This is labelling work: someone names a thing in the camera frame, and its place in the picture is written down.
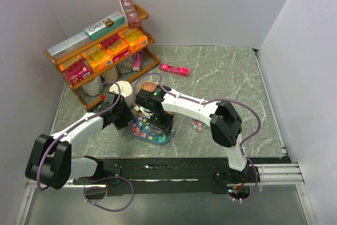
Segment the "silver metal scoop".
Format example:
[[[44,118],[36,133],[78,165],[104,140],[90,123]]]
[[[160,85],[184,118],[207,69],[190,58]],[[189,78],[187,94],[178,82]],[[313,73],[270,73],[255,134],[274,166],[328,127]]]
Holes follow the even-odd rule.
[[[163,136],[165,132],[156,126],[151,126],[148,131],[150,134]]]

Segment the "blue tin of star candies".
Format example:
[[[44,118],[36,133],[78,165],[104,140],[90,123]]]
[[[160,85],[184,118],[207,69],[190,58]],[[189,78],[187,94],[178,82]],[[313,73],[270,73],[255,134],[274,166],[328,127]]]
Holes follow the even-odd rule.
[[[148,122],[147,118],[137,116],[131,125],[131,132],[134,136],[140,138],[143,141],[157,145],[166,145],[171,139],[171,135],[159,135],[151,133],[150,130],[153,126],[153,124]]]

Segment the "clear plastic jar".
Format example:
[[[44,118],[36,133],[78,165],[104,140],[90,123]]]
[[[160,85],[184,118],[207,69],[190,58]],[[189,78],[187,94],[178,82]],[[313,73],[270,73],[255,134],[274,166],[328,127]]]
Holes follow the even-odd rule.
[[[198,132],[202,132],[205,130],[205,128],[207,127],[207,125],[197,119],[192,119],[192,129]]]

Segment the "pink tin of lollipops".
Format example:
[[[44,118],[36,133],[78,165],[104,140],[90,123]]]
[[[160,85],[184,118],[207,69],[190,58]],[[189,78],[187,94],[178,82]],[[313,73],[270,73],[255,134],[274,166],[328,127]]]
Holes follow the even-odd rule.
[[[144,116],[147,117],[146,114],[144,114],[144,108],[142,106],[134,106],[133,107],[135,114],[139,115],[139,116]]]

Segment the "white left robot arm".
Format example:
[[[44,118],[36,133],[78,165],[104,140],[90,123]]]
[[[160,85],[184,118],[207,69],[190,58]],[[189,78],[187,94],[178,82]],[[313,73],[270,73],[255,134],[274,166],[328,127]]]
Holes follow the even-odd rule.
[[[104,163],[92,156],[72,158],[75,148],[109,125],[128,126],[134,115],[122,95],[108,92],[94,112],[87,112],[67,129],[39,135],[33,145],[25,176],[37,186],[60,189],[68,180],[87,178],[98,184],[104,178]]]

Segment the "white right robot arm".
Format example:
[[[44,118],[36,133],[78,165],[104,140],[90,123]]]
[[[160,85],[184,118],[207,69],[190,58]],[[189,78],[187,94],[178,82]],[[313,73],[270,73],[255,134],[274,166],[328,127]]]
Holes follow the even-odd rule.
[[[171,134],[173,113],[206,124],[211,128],[213,141],[225,148],[231,178],[236,182],[242,182],[248,177],[247,158],[240,150],[242,119],[231,102],[224,99],[215,101],[197,99],[158,85],[154,91],[141,89],[135,96],[135,103],[161,134]]]

